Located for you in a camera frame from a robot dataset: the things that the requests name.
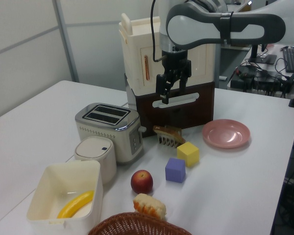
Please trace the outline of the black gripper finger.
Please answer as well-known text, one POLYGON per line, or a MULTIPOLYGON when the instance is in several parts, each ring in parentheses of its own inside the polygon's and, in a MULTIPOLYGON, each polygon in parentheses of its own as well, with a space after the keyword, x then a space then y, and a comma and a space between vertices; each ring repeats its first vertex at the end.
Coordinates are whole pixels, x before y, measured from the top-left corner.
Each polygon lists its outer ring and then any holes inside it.
POLYGON ((179 88, 181 90, 186 89, 186 84, 187 84, 188 78, 191 76, 192 76, 191 61, 186 60, 181 68, 181 73, 180 73, 179 88))
POLYGON ((169 70, 164 74, 158 74, 156 76, 156 93, 161 96, 164 104, 169 103, 170 90, 178 80, 179 75, 177 70, 169 70))

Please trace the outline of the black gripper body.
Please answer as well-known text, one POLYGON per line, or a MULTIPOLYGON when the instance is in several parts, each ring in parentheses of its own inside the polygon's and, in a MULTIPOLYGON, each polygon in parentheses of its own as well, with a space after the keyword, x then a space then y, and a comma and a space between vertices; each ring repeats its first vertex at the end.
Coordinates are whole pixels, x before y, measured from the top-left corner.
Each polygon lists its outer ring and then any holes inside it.
POLYGON ((180 50, 174 52, 162 51, 162 56, 165 58, 162 60, 164 67, 164 74, 170 71, 190 73, 190 61, 188 60, 188 51, 180 50))

